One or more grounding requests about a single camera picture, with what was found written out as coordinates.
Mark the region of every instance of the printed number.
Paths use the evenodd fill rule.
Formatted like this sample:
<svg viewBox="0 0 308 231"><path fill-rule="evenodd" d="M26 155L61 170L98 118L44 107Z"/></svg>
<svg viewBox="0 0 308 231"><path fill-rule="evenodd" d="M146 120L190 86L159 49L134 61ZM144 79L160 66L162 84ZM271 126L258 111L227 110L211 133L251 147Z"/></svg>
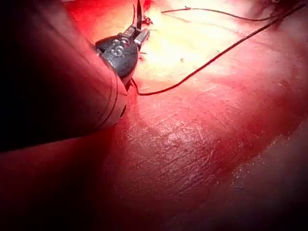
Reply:
<svg viewBox="0 0 308 231"><path fill-rule="evenodd" d="M127 38L122 37L120 41L115 39L112 44L111 54L116 57L124 57L123 52L125 45L129 45L129 40Z"/></svg>

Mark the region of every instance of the dark suture thread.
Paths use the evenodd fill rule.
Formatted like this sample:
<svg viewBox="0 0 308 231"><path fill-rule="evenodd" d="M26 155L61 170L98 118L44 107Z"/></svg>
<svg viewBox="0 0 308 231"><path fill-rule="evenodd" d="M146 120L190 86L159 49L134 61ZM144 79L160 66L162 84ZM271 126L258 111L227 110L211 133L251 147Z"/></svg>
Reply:
<svg viewBox="0 0 308 231"><path fill-rule="evenodd" d="M304 8L306 5L305 4L301 4L298 7L294 8L293 10L290 10L289 12L283 14L280 17L277 17L275 20L269 22L268 24L266 24L265 26L261 27L260 29L252 32L250 35L247 35L246 37L240 39L239 41L237 41L236 43L234 43L233 45L231 45L230 47L228 47L227 49L225 49L224 51L222 51L221 53L219 53L218 55L216 55L214 58L212 58L210 61L208 61L206 64L204 64L203 66L199 67L198 69L196 69L195 71L193 71L192 73L190 73L187 77L185 77L184 79L182 79L179 83L163 89L163 90L159 90L159 91L154 91L154 92L149 92L149 93L140 93L138 86L136 84L136 82L134 81L134 79L132 80L132 84L136 89L136 92L138 95L140 96L150 96L150 95L157 95L157 94L161 94L164 93L166 91L169 90L173 90L174 88L178 87L179 85L181 85L182 83L184 83L185 81L187 81L190 77L194 76L195 74L197 74L198 72L200 72L201 70L203 70L204 68L206 68L207 66L209 66L211 63L213 63L215 60L217 60L218 58L220 58L221 56L223 56L225 53L229 52L230 50L232 50L233 48L235 48L236 46L240 45L242 42L246 41L247 39L253 37L254 35L264 31L265 29L269 28L270 26L274 25L275 23L277 23L278 21L292 15L293 13L295 13L296 11Z"/></svg>
<svg viewBox="0 0 308 231"><path fill-rule="evenodd" d="M142 25L142 9L141 9L140 0L138 0L138 3L137 3L137 29L141 30L141 25Z"/></svg>
<svg viewBox="0 0 308 231"><path fill-rule="evenodd" d="M212 10L212 9L206 9L206 8L191 8L191 7L187 7L187 6L185 6L185 8L182 8L182 9L162 11L161 13L169 13L169 12L177 12L177 11L190 11L190 10L210 11L210 12L220 13L220 14L231 16L233 18L237 18L237 19L241 19L241 20L246 20L246 21L251 21L251 22L262 22L262 21L273 19L273 18L276 18L276 17L282 15L280 13L280 14L269 16L269 17L266 17L266 18L253 19L253 18L240 17L240 16L234 15L232 13L227 13L227 12L224 12L224 11L218 11L218 10Z"/></svg>

